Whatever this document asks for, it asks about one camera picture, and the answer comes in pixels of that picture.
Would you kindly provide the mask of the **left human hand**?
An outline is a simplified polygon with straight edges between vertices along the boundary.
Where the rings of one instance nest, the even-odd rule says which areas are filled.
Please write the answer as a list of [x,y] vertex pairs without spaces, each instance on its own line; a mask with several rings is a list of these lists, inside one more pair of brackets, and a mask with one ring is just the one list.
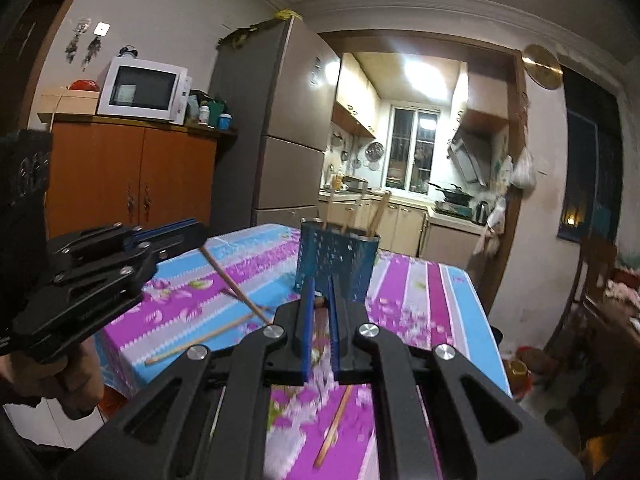
[[55,399],[71,420],[89,416],[104,395],[104,382],[94,338],[71,348],[66,356],[41,364],[24,352],[1,357],[1,404],[34,408]]

